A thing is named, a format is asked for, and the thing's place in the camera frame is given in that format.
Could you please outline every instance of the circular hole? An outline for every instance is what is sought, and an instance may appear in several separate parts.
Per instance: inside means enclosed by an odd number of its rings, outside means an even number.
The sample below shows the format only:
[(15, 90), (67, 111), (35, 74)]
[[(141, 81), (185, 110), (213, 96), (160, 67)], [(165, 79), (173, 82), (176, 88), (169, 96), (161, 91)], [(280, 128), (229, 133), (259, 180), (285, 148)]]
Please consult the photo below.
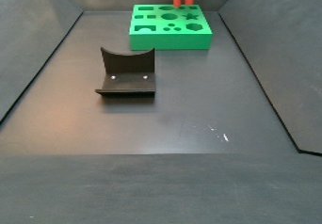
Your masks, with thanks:
[(165, 6), (165, 7), (161, 7), (160, 9), (162, 9), (162, 10), (172, 10), (172, 9), (174, 9), (174, 7)]
[(165, 20), (176, 20), (178, 18), (178, 15), (173, 13), (166, 13), (162, 15), (162, 17)]

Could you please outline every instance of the dark gray floor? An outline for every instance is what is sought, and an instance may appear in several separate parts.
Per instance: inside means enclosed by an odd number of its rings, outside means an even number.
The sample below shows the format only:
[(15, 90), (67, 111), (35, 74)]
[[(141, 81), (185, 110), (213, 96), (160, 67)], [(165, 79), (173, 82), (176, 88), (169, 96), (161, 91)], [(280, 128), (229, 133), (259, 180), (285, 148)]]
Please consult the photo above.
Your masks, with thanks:
[(2, 157), (2, 222), (317, 224), (321, 169), (301, 154)]
[(209, 51), (157, 52), (156, 99), (102, 99), (100, 48), (130, 12), (88, 12), (0, 129), (0, 154), (296, 153), (217, 12)]

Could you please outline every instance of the black bracket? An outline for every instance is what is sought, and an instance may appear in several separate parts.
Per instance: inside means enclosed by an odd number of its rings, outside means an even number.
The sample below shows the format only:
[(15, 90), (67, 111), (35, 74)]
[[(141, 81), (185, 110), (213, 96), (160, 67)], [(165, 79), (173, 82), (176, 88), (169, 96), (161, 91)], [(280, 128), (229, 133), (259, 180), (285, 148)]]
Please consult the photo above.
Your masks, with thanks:
[(97, 89), (101, 95), (149, 94), (157, 91), (156, 83), (156, 49), (137, 54), (122, 55), (101, 48), (106, 79), (102, 89)]

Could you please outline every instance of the green foam block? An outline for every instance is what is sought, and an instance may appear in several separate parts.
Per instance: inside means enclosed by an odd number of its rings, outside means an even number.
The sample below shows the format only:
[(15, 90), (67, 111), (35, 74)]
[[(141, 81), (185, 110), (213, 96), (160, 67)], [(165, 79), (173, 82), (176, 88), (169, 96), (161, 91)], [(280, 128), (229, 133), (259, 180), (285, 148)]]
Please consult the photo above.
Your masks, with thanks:
[(136, 5), (132, 50), (209, 49), (213, 32), (198, 5)]

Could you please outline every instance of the black curved object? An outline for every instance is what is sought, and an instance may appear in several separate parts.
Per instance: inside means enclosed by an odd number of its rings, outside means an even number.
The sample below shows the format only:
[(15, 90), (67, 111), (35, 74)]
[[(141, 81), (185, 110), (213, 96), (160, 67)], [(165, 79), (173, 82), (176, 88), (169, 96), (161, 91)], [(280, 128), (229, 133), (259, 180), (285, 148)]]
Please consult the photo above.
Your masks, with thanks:
[(122, 55), (101, 48), (106, 79), (101, 95), (154, 95), (156, 83), (156, 49), (137, 54)]

